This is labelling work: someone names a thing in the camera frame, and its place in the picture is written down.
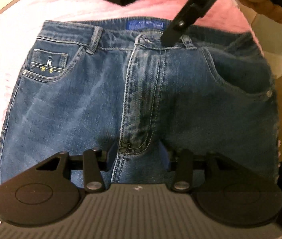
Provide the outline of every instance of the metal pin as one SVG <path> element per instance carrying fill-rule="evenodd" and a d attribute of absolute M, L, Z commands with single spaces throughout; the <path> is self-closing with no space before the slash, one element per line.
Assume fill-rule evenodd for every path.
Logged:
<path fill-rule="evenodd" d="M 188 182 L 176 182 L 174 183 L 174 188 L 177 190 L 187 190 L 190 187 L 190 184 Z"/>
<path fill-rule="evenodd" d="M 89 182 L 87 184 L 87 188 L 89 190 L 92 190 L 92 191 L 95 191 L 95 190 L 98 190 L 102 187 L 102 184 L 100 182 Z"/>

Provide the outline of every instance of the denim fabric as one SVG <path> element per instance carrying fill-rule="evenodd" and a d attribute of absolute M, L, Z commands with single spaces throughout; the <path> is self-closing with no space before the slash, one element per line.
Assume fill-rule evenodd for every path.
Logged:
<path fill-rule="evenodd" d="M 276 91 L 252 35 L 191 26 L 174 47 L 163 47 L 168 24 L 46 21 L 7 110 L 0 184 L 56 152 L 81 154 L 116 139 L 106 184 L 169 183 L 159 139 L 196 154 L 217 151 L 274 181 Z M 193 174 L 200 185 L 203 172 Z M 71 180 L 82 186 L 79 171 Z"/>

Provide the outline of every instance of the jeans label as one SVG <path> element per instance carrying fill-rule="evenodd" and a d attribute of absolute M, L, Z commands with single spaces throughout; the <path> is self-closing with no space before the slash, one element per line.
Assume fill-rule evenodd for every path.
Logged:
<path fill-rule="evenodd" d="M 139 30 L 142 28 L 156 28 L 160 30 L 164 30 L 165 23 L 155 20 L 131 20 L 127 22 L 126 29 L 129 30 Z"/>

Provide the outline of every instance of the white fabric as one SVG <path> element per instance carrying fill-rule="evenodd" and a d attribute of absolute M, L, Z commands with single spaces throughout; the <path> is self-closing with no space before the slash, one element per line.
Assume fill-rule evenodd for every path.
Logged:
<path fill-rule="evenodd" d="M 0 134 L 20 67 L 44 20 L 101 20 L 127 16 L 173 19 L 186 1 L 140 0 L 126 7 L 103 0 L 21 0 L 14 4 L 0 15 Z M 231 0 L 219 0 L 198 23 L 234 32 L 250 29 Z"/>

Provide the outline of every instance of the belt loop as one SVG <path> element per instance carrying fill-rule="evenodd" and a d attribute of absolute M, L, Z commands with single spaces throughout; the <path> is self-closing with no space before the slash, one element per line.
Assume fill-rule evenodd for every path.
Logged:
<path fill-rule="evenodd" d="M 196 48 L 196 46 L 193 45 L 192 40 L 188 35 L 182 35 L 181 40 L 186 48 Z"/>
<path fill-rule="evenodd" d="M 94 52 L 96 51 L 97 46 L 99 44 L 99 40 L 101 38 L 102 30 L 103 30 L 103 28 L 101 28 L 99 26 L 94 27 L 94 32 L 93 32 L 92 37 L 91 37 L 90 45 L 86 49 L 87 53 L 93 55 Z"/>

